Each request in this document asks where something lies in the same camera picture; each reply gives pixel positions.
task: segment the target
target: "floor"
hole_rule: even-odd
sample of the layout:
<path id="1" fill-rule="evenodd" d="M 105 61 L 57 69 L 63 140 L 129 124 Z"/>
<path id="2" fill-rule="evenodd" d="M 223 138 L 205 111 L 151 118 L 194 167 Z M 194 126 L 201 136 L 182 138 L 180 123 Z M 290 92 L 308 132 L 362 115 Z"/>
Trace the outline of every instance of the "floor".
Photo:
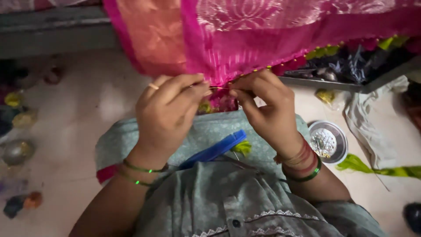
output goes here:
<path id="1" fill-rule="evenodd" d="M 134 71 L 119 51 L 90 51 L 63 56 L 65 76 L 56 86 L 42 81 L 25 91 L 26 102 L 39 109 L 38 122 L 19 133 L 35 141 L 29 161 L 31 188 L 44 203 L 21 211 L 13 220 L 0 215 L 0 236 L 67 236 L 88 203 L 101 189 L 95 178 L 94 147 L 117 120 L 133 116 L 134 104 L 149 79 Z M 314 89 L 293 87 L 296 113 L 307 122 L 329 120 L 346 133 L 349 152 L 368 164 L 365 150 L 349 131 L 341 111 L 332 111 Z M 402 155 L 401 164 L 420 164 L 421 137 L 393 95 L 378 101 L 371 120 Z M 357 204 L 366 208 L 390 236 L 415 236 L 402 219 L 405 204 L 421 201 L 421 182 L 394 178 L 388 191 L 375 175 L 337 171 Z"/>

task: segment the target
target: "pink silk fabric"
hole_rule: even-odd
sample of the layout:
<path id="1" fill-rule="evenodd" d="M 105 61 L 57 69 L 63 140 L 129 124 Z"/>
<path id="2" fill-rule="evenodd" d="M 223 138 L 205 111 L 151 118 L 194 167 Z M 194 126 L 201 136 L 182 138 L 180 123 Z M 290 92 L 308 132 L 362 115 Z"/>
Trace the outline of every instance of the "pink silk fabric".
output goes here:
<path id="1" fill-rule="evenodd" d="M 104 0 L 104 4 L 113 1 L 121 14 L 120 19 L 110 15 L 114 26 L 126 27 L 130 40 L 122 43 L 131 41 L 132 51 L 125 47 L 126 53 L 142 65 L 143 72 L 204 73 L 214 86 L 328 44 L 395 34 L 421 36 L 421 0 Z"/>

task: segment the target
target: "orange fabric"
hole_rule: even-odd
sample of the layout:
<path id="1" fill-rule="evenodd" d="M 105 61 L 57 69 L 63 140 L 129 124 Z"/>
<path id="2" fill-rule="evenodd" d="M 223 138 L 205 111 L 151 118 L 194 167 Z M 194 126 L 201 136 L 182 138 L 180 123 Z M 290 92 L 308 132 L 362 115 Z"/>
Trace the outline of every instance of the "orange fabric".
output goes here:
<path id="1" fill-rule="evenodd" d="M 179 75 L 186 57 L 180 0 L 117 0 L 136 59 L 149 75 Z"/>

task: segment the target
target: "blue plastic object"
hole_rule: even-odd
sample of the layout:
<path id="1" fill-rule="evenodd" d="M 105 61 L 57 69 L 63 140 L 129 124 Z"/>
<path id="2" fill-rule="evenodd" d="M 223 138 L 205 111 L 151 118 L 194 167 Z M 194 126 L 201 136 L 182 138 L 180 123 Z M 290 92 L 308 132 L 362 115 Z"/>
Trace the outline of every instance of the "blue plastic object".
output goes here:
<path id="1" fill-rule="evenodd" d="M 190 169 L 196 162 L 209 162 L 216 159 L 218 156 L 229 151 L 232 147 L 239 144 L 247 137 L 244 130 L 234 132 L 231 135 L 228 135 L 226 138 L 222 139 L 220 142 L 209 147 L 206 150 L 194 154 L 192 157 L 184 161 L 180 166 L 180 170 Z"/>

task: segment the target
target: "yellow-green yarn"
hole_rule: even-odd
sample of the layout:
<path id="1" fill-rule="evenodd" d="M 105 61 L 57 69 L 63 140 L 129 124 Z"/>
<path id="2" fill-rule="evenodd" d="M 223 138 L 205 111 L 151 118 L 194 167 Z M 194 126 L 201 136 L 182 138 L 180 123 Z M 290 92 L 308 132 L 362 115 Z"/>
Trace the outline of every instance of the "yellow-green yarn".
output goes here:
<path id="1" fill-rule="evenodd" d="M 251 152 L 251 144 L 247 140 L 244 140 L 231 148 L 231 151 L 241 153 L 244 157 L 246 157 Z"/>
<path id="2" fill-rule="evenodd" d="M 370 169 L 365 165 L 356 155 L 348 154 L 343 162 L 336 166 L 338 170 L 351 169 L 354 171 L 361 171 L 364 173 L 375 173 L 378 175 L 388 175 L 395 177 L 413 177 L 421 179 L 421 166 L 402 166 L 396 168 L 386 168 L 386 169 Z"/>

